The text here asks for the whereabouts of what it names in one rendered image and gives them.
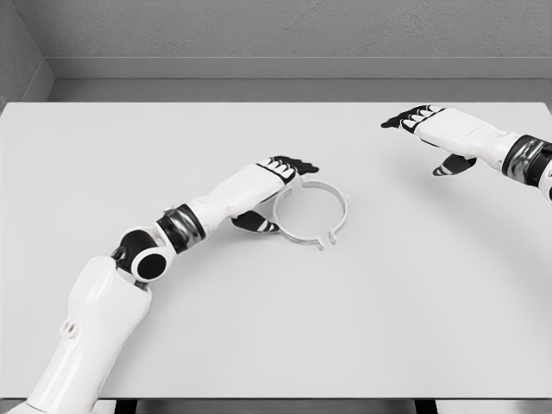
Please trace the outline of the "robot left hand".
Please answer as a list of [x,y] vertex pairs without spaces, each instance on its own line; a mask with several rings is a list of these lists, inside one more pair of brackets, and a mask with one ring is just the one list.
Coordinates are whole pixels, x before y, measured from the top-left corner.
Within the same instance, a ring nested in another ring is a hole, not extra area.
[[224,216],[237,228],[262,234],[277,233],[279,225],[254,208],[279,193],[296,177],[318,171],[319,168],[310,162],[276,155],[242,168],[213,190],[210,197],[222,204]]

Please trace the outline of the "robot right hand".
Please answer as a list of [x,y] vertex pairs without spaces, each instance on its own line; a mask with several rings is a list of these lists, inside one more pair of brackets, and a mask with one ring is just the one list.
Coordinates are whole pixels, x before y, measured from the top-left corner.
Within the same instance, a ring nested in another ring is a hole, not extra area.
[[381,124],[383,129],[403,129],[421,141],[439,147],[449,156],[432,174],[450,176],[465,172],[477,160],[499,170],[498,130],[490,123],[453,108],[421,105],[399,113]]

